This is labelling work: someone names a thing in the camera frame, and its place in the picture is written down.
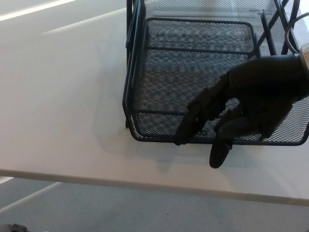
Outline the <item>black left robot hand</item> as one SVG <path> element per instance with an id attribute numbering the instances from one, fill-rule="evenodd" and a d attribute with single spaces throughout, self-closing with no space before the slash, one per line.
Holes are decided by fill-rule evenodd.
<path id="1" fill-rule="evenodd" d="M 2 223 L 0 225 L 1 232 L 28 232 L 27 227 L 19 224 Z"/>

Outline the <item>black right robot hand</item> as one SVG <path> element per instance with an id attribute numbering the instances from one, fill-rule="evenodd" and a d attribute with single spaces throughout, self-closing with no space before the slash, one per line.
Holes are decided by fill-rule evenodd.
<path id="1" fill-rule="evenodd" d="M 214 126 L 209 164 L 217 169 L 236 138 L 268 138 L 284 121 L 295 102 L 309 94 L 309 64 L 300 54 L 268 56 L 242 63 L 202 90 L 187 106 L 174 143 L 188 143 L 205 123 Z"/>

